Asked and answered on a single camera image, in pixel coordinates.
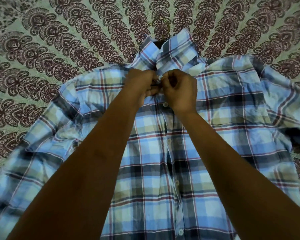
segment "shirt collar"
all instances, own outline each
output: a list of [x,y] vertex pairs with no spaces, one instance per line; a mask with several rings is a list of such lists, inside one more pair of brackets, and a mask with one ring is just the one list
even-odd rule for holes
[[165,41],[161,49],[154,41],[156,40],[149,36],[144,40],[131,67],[140,70],[157,68],[157,75],[160,76],[172,69],[182,69],[190,60],[199,56],[192,36],[186,28]]

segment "plaid shirt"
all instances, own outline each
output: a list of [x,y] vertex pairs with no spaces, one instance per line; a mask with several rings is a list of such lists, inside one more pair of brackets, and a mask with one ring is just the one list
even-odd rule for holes
[[[182,30],[150,38],[131,64],[65,83],[0,170],[0,238],[88,135],[130,68],[181,69],[197,79],[197,111],[253,167],[300,204],[290,137],[300,143],[300,88],[252,56],[198,56]],[[232,239],[235,230],[191,139],[159,94],[136,114],[101,239]]]

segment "clothes hanger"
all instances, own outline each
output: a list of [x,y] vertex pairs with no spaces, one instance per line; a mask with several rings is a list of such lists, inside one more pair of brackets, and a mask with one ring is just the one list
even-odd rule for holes
[[167,32],[161,35],[162,40],[159,40],[159,41],[155,41],[155,42],[154,42],[154,44],[160,49],[161,46],[162,46],[162,45],[164,44],[164,42],[166,41],[166,40],[164,39],[164,36],[166,36],[168,33],[170,33],[170,24],[169,24],[169,21],[168,21],[167,19],[165,19],[165,18],[163,18],[163,17],[157,17],[157,18],[153,19],[151,23],[148,23],[148,26],[153,26],[153,27],[154,27],[154,23],[155,23],[156,20],[163,20],[163,21],[167,24],[167,26],[168,26]]

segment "hanger hook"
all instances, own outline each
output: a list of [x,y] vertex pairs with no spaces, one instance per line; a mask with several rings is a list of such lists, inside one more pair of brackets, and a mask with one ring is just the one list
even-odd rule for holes
[[158,19],[163,20],[168,26],[168,31],[161,35],[162,39],[164,40],[164,36],[166,36],[168,33],[170,33],[170,24],[167,19],[165,19],[163,17],[154,18],[151,23],[148,23],[148,26],[154,26],[155,21]]

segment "person's right arm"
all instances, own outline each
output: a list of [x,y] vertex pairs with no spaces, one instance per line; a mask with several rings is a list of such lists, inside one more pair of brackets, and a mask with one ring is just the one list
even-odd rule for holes
[[[172,87],[169,78],[176,79]],[[162,77],[164,95],[204,163],[241,239],[300,239],[300,207],[245,161],[197,113],[197,81],[172,70]]]

